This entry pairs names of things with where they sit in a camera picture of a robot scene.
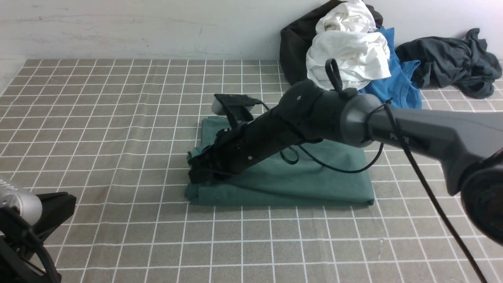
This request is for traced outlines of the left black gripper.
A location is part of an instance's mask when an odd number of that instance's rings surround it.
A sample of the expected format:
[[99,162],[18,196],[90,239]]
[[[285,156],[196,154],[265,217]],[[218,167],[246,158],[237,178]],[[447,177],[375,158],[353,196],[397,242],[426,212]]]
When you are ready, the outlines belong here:
[[68,192],[37,195],[42,202],[42,215],[36,224],[28,224],[12,208],[1,207],[1,238],[17,252],[34,252],[35,244],[23,240],[20,230],[29,228],[43,242],[75,211],[77,198]]

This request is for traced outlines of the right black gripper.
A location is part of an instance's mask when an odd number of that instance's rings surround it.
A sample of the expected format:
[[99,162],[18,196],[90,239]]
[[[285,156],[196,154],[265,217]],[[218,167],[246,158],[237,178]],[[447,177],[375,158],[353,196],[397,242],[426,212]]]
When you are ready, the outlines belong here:
[[214,143],[192,157],[192,184],[223,180],[293,145],[342,139],[341,114],[346,91],[324,91],[314,82],[296,83],[279,103],[250,122],[228,127],[216,134]]

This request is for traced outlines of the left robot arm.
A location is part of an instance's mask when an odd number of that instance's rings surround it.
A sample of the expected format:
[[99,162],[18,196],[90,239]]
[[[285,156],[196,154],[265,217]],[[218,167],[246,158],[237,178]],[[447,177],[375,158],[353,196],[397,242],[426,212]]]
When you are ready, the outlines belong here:
[[74,214],[76,203],[67,192],[1,193],[2,283],[61,282],[44,242]]

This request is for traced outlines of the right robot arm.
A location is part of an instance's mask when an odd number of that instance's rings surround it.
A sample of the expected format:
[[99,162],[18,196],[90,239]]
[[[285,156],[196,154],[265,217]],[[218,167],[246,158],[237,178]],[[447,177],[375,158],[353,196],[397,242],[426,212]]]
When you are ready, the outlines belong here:
[[253,118],[249,110],[258,103],[246,95],[215,94],[214,113],[226,115],[230,127],[189,159],[191,183],[237,175],[293,145],[379,142],[439,161],[449,195],[460,194],[472,224],[502,244],[501,113],[395,108],[349,88],[322,90],[309,79]]

